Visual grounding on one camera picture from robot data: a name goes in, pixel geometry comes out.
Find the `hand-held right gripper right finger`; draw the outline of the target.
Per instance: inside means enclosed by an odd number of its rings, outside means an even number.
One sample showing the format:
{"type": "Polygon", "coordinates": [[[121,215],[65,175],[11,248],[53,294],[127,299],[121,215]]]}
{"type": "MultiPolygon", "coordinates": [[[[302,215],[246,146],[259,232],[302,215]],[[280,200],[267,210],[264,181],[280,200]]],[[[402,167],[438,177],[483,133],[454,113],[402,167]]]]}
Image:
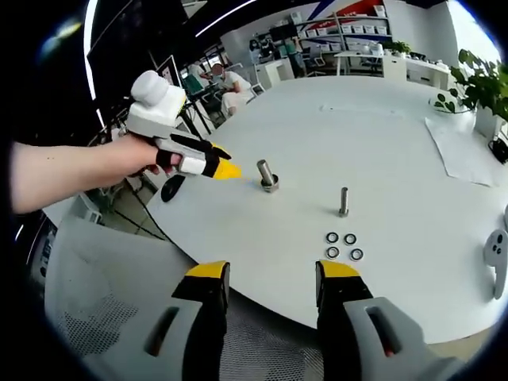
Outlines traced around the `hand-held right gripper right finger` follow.
{"type": "Polygon", "coordinates": [[[440,357],[420,325],[374,297],[353,267],[316,263],[317,336],[326,380],[449,380],[456,358],[440,357]]]}

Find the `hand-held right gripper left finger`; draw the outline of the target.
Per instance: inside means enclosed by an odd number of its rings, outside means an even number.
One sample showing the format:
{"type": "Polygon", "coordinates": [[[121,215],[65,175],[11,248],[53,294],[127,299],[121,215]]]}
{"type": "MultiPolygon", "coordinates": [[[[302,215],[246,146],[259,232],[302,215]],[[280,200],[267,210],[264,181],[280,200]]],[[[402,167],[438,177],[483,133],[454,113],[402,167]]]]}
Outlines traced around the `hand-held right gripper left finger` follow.
{"type": "Polygon", "coordinates": [[[171,297],[126,329],[127,380],[217,380],[227,331],[230,263],[198,264],[171,297]]]}

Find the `person's left hand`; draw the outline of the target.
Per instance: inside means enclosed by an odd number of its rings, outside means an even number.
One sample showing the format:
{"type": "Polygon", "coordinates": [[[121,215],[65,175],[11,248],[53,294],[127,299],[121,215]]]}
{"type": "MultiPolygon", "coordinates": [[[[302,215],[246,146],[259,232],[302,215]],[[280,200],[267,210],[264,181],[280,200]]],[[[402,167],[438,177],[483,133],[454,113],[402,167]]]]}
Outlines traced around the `person's left hand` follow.
{"type": "Polygon", "coordinates": [[[182,159],[180,154],[160,150],[152,142],[130,133],[115,140],[111,149],[115,171],[124,176],[143,171],[169,174],[182,159]]]}

